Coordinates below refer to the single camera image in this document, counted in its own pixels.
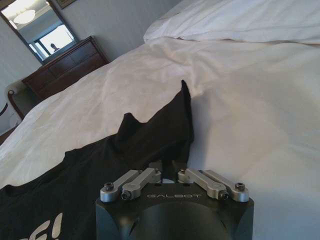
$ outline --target white pillow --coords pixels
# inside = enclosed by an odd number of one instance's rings
[[[159,37],[320,44],[320,0],[184,0],[143,38]]]

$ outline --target metal linkage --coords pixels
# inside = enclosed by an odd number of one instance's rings
[[[223,176],[211,170],[206,170],[206,171],[203,171],[202,173],[206,175],[208,178],[225,185],[230,197],[234,201],[242,202],[242,203],[249,201],[249,191],[243,183],[241,182],[233,183],[232,181],[224,178]]]
[[[115,182],[108,182],[100,190],[100,200],[104,203],[110,203],[119,197],[122,186],[135,179],[141,171],[130,170]]]
[[[141,190],[147,183],[161,182],[161,172],[157,168],[147,168],[136,179],[122,186],[121,198],[133,200],[141,195]]]
[[[194,169],[182,169],[178,172],[178,181],[180,183],[196,183],[206,190],[207,195],[212,199],[226,200],[229,197],[225,185],[215,182],[201,172]]]

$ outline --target black cloth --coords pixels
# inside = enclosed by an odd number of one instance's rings
[[[66,152],[29,183],[6,185],[0,190],[0,239],[96,239],[95,200],[104,183],[156,161],[172,178],[187,163],[194,137],[190,101],[182,81],[181,91],[148,122],[126,113],[117,134]]]

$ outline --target gray wall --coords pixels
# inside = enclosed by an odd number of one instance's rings
[[[112,61],[143,44],[147,28],[180,1],[76,0],[60,13],[79,39],[94,35]]]
[[[109,60],[143,44],[148,26],[181,0],[76,0],[64,9],[54,4],[79,39],[95,36]],[[0,18],[0,108],[4,89],[41,64]],[[0,133],[9,119],[0,116]]]
[[[6,104],[5,88],[33,73],[41,64],[0,17],[0,111]],[[7,112],[0,116],[0,133],[9,129]]]

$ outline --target black screw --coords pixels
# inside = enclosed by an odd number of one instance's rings
[[[122,194],[121,194],[121,198],[125,201],[127,200],[130,200],[131,199],[131,192],[129,191],[124,191]]]
[[[111,190],[114,189],[114,184],[113,184],[113,182],[107,182],[107,183],[104,185],[104,187],[105,187],[105,189],[106,189],[107,191],[111,191]]]
[[[229,198],[229,193],[226,190],[221,190],[218,198],[219,200],[227,200]]]
[[[244,191],[246,189],[246,186],[244,183],[242,182],[237,182],[235,184],[235,189],[239,190],[239,191]]]

